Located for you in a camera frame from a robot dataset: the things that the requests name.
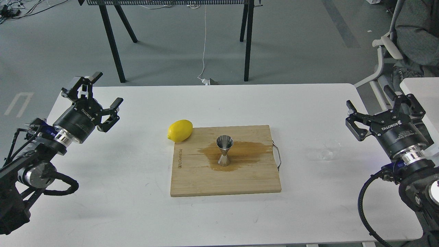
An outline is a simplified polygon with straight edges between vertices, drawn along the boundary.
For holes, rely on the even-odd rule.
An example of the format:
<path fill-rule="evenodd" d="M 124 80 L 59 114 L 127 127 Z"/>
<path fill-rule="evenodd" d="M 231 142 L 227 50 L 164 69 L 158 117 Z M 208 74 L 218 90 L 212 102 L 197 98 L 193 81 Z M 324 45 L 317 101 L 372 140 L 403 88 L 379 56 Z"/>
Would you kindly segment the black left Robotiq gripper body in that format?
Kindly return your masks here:
<path fill-rule="evenodd" d="M 82 144 L 102 120 L 99 103 L 74 103 L 53 124 L 57 130 L 70 133 L 75 142 Z"/>

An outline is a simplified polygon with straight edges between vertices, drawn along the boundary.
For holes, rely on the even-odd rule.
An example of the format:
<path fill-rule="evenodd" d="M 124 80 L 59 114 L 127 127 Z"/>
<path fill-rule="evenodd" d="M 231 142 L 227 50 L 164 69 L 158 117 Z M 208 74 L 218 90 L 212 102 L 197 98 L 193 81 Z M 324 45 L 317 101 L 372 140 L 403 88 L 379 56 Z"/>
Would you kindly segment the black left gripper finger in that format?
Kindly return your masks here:
<path fill-rule="evenodd" d="M 101 132 L 108 132 L 120 119 L 118 116 L 119 106 L 123 102 L 123 98 L 117 97 L 109 108 L 101 108 L 96 112 L 95 126 Z M 102 117 L 109 116 L 104 122 L 101 122 Z"/>
<path fill-rule="evenodd" d="M 61 96 L 69 99 L 70 108 L 85 106 L 86 108 L 102 108 L 102 105 L 93 97 L 93 85 L 103 75 L 96 72 L 92 76 L 74 77 L 66 88 L 61 89 Z"/>

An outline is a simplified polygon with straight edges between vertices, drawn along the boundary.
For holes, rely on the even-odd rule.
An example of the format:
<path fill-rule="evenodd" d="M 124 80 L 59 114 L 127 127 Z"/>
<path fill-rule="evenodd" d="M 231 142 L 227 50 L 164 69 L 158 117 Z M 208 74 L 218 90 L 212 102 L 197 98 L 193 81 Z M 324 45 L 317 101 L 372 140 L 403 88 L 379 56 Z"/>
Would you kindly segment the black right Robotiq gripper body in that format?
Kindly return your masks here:
<path fill-rule="evenodd" d="M 423 150 L 429 145 L 426 137 L 406 114 L 394 116 L 393 112 L 388 110 L 372 117 L 369 130 L 392 160 L 396 159 L 402 150 L 411 146 L 417 146 Z"/>

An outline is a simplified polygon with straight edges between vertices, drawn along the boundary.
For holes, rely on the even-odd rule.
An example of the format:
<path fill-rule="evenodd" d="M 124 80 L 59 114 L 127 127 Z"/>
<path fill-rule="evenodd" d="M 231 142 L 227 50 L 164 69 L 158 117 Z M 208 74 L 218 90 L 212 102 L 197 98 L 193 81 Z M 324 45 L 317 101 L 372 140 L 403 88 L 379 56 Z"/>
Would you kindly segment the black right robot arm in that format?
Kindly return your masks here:
<path fill-rule="evenodd" d="M 345 125 L 353 136 L 360 142 L 367 136 L 374 136 L 391 161 L 362 186 L 357 202 L 360 219 L 371 236 L 383 246 L 389 246 L 368 223 L 363 200 L 367 188 L 376 179 L 393 182 L 399 187 L 403 203 L 416 214 L 423 231 L 421 238 L 411 240 L 405 246 L 437 247 L 438 166 L 424 155 L 428 141 L 416 126 L 425 110 L 413 94 L 396 94 L 390 86 L 385 86 L 384 92 L 394 105 L 379 114 L 361 114 L 353 103 L 346 103 L 349 116 Z"/>

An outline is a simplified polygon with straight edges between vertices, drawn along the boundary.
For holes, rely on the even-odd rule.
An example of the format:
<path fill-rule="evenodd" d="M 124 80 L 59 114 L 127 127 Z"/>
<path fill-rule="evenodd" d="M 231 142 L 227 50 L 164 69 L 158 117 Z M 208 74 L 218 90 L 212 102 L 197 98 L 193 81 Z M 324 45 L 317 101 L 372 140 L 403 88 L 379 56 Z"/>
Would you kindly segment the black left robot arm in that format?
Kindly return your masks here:
<path fill-rule="evenodd" d="M 79 188 L 76 180 L 57 171 L 51 159 L 63 156 L 73 142 L 85 142 L 95 129 L 109 131 L 119 120 L 121 97 L 109 108 L 93 97 L 93 85 L 102 75 L 74 77 L 69 87 L 61 89 L 62 97 L 72 104 L 53 125 L 36 118 L 27 129 L 16 130 L 0 174 L 2 235 L 29 222 L 30 208 L 41 195 L 65 196 Z"/>

